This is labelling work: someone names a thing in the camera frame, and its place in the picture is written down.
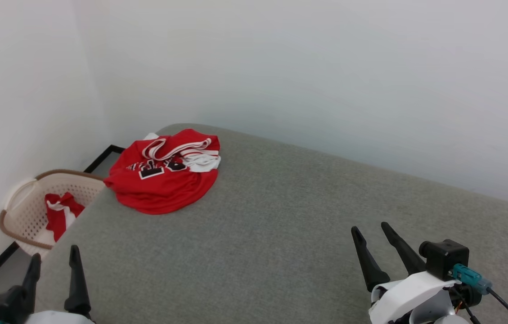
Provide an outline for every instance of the black cable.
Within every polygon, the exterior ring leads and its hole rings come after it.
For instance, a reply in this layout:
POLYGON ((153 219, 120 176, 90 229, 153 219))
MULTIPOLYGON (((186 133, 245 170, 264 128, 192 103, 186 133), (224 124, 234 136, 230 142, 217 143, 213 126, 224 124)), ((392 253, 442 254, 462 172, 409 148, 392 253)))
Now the black cable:
POLYGON ((470 307, 468 306, 468 304, 466 304, 464 297, 462 297, 462 295, 455 288, 450 288, 449 290, 453 291, 456 295, 458 295, 458 297, 460 297, 460 300, 462 300, 462 306, 464 308, 466 308, 466 311, 468 312, 468 315, 470 315, 470 320, 472 321, 472 323, 473 324, 481 324, 480 321, 478 320, 478 318, 476 316, 474 316, 472 311, 470 311, 470 307))
POLYGON ((493 289, 491 289, 490 287, 487 287, 486 291, 488 293, 491 293, 492 296, 494 296, 494 298, 497 299, 500 302, 500 304, 504 305, 504 307, 508 310, 508 304, 502 299, 502 297, 500 297, 498 294, 496 294, 496 292, 493 291, 493 289))

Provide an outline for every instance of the black baseboard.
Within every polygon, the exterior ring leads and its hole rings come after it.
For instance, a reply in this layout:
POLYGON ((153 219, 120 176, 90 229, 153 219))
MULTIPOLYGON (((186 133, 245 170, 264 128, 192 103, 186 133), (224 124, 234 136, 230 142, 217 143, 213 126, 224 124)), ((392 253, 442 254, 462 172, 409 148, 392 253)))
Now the black baseboard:
MULTIPOLYGON (((108 157, 110 156, 110 154, 112 153, 118 153, 118 154, 121 154, 122 152, 124 151, 124 148, 121 148, 120 146, 115 146, 115 145, 110 145, 108 146, 108 148, 106 150, 104 150, 104 152, 102 152, 102 154, 100 154, 100 156, 98 156, 94 162, 92 162, 92 164, 90 164, 85 170, 84 172, 86 173, 92 173, 94 170, 96 170, 96 168, 108 157)), ((4 264, 5 261, 7 261, 7 259, 9 259, 9 257, 12 256, 12 254, 14 252, 16 252, 16 250, 18 249, 18 244, 16 242, 13 242, 10 246, 8 246, 7 249, 4 250, 4 252, 2 252, 2 254, 0 254, 0 267, 4 264)))

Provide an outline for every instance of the perforated basket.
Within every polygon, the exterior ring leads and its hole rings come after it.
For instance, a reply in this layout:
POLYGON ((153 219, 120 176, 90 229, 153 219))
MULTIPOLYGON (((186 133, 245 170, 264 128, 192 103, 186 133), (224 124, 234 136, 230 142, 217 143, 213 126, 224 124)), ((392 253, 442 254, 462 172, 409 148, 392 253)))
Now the perforated basket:
POLYGON ((54 233, 46 230, 46 194, 72 193, 75 201, 89 205, 104 188, 102 178, 71 170, 52 170, 15 189, 0 213, 0 229, 16 240, 20 248, 44 258, 54 246, 54 233))

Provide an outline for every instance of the teal connector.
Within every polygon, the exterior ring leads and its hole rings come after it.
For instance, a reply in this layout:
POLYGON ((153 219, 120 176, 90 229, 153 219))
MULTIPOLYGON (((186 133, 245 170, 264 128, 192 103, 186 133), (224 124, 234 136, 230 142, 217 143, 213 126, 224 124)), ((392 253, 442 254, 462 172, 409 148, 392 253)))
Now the teal connector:
POLYGON ((467 266, 456 264, 452 269, 452 277, 470 285, 478 290, 482 295, 488 295, 488 288, 492 287, 492 282, 482 278, 482 275, 467 266))

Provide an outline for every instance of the white wall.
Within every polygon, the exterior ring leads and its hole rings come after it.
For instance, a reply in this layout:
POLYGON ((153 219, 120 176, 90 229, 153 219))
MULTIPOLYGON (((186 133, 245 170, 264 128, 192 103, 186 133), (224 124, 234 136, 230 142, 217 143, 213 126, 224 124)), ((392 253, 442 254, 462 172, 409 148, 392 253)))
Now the white wall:
MULTIPOLYGON (((9 189, 110 144, 68 0, 0 0, 0 211, 9 189)), ((0 232, 0 253, 13 240, 0 232)))
POLYGON ((115 144, 200 122, 508 199, 506 0, 74 3, 115 144))

